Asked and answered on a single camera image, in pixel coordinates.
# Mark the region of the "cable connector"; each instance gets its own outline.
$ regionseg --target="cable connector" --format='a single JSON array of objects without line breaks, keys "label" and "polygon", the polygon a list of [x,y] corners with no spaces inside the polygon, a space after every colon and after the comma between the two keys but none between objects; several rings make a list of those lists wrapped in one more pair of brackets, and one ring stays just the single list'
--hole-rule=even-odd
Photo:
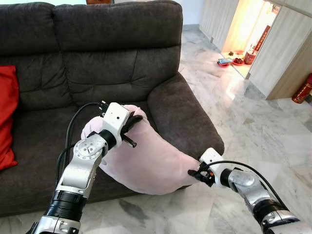
[{"label": "cable connector", "polygon": [[108,107],[109,107],[109,104],[108,104],[107,102],[105,102],[105,101],[102,101],[102,102],[99,102],[99,103],[98,103],[98,108],[103,112],[103,113],[100,115],[101,117],[104,117],[104,115],[105,115],[105,113],[106,113]]}]

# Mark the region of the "sofa armrest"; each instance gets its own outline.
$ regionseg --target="sofa armrest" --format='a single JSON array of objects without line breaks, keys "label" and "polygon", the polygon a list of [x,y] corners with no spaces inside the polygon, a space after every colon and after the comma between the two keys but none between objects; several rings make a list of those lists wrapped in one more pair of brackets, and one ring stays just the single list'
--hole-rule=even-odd
[{"label": "sofa armrest", "polygon": [[210,147],[223,154],[220,135],[180,73],[149,94],[148,106],[158,133],[180,151],[196,159]]}]

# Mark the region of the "dark gray sofa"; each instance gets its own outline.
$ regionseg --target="dark gray sofa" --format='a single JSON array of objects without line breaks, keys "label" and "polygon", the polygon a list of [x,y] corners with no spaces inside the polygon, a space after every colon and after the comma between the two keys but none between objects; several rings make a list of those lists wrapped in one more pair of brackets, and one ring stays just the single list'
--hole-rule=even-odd
[{"label": "dark gray sofa", "polygon": [[[93,101],[140,106],[160,135],[198,158],[223,141],[178,73],[182,9],[173,1],[0,5],[0,65],[16,65],[13,151],[0,172],[0,216],[46,209],[68,123]],[[73,141],[99,110],[78,117]],[[98,170],[89,202],[135,192]]]}]

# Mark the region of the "pink pillow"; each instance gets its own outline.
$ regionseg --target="pink pillow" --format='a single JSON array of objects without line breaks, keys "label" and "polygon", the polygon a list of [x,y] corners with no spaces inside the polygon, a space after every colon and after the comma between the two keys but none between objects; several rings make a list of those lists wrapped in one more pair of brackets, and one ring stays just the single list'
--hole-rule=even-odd
[{"label": "pink pillow", "polygon": [[[139,107],[124,107],[134,111],[134,115],[143,116],[143,120],[126,134],[137,142],[137,146],[131,148],[123,141],[119,148],[112,148],[102,159],[100,168],[129,189],[144,194],[163,195],[197,183],[198,180],[188,175],[187,171],[197,170],[199,162],[155,132]],[[90,120],[82,130],[81,139],[92,131],[99,132],[102,124],[101,117]]]}]

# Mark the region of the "red fire extinguisher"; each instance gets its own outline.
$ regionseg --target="red fire extinguisher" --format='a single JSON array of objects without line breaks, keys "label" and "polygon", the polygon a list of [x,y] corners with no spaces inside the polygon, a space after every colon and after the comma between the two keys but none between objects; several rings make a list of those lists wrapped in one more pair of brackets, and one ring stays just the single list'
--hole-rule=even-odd
[{"label": "red fire extinguisher", "polygon": [[292,100],[296,103],[302,103],[309,96],[311,90],[312,90],[312,73],[309,75],[306,82],[301,86],[300,89],[298,89],[296,94],[292,97]]}]

